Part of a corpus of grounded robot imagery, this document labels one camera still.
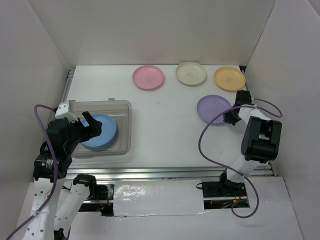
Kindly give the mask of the blue plastic plate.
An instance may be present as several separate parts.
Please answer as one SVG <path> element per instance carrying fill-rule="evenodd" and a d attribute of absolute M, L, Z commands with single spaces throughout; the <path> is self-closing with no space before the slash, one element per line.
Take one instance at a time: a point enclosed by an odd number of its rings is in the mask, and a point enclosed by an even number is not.
<path fill-rule="evenodd" d="M 102 123 L 101 134 L 81 144 L 90 150 L 103 149 L 116 139 L 118 131 L 116 121 L 109 115 L 103 113 L 93 114 L 92 117 Z"/>

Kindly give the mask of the pink plastic plate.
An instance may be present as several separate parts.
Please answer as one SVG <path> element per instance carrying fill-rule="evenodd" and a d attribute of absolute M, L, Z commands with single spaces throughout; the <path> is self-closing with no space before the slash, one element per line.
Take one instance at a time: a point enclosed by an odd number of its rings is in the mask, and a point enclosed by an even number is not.
<path fill-rule="evenodd" d="M 143 65 L 138 67 L 132 74 L 133 83 L 142 90 L 154 90 L 165 81 L 163 71 L 154 65 Z"/>

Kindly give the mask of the purple plate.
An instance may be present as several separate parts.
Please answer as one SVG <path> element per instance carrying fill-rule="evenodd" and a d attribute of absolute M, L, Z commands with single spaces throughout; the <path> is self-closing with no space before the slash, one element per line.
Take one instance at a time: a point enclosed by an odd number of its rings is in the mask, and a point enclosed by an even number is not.
<path fill-rule="evenodd" d="M 100 136 L 96 136 L 82 145 L 92 151 L 102 151 L 112 147 L 116 143 L 118 132 L 115 131 L 113 135 L 110 133 L 102 132 Z"/>
<path fill-rule="evenodd" d="M 230 102 L 215 94 L 203 96 L 196 105 L 196 111 L 201 120 L 209 123 L 218 114 L 232 107 Z"/>

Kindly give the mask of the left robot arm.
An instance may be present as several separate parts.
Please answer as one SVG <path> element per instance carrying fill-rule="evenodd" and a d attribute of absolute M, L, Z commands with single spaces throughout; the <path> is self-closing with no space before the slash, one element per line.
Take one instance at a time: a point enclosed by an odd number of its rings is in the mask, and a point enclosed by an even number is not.
<path fill-rule="evenodd" d="M 83 201 L 97 197 L 99 187 L 93 175 L 79 174 L 73 180 L 65 202 L 57 209 L 72 153 L 78 144 L 102 133 L 102 123 L 85 111 L 82 116 L 88 126 L 78 119 L 63 117 L 41 125 L 45 142 L 34 161 L 34 197 L 25 240 L 66 240 Z"/>

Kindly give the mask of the purple plate front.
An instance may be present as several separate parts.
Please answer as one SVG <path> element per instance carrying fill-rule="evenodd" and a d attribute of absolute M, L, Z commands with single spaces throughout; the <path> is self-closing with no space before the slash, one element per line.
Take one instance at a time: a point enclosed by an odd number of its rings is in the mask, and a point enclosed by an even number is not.
<path fill-rule="evenodd" d="M 96 136 L 82 145 L 92 151 L 102 151 L 112 147 L 116 143 L 118 132 L 115 131 L 113 135 L 110 133 L 102 132 L 100 136 Z"/>

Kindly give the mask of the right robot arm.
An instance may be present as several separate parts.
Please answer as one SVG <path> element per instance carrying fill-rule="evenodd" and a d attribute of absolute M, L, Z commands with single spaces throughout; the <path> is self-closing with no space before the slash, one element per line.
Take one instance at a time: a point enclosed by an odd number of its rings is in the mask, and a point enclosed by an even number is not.
<path fill-rule="evenodd" d="M 241 156 L 231 167 L 226 168 L 219 177 L 218 191 L 229 196 L 235 189 L 240 189 L 245 177 L 260 164 L 273 161 L 278 156 L 282 123 L 265 116 L 253 104 L 249 91 L 236 92 L 233 109 L 223 115 L 227 124 L 235 125 L 244 121 L 246 129 L 241 142 Z"/>

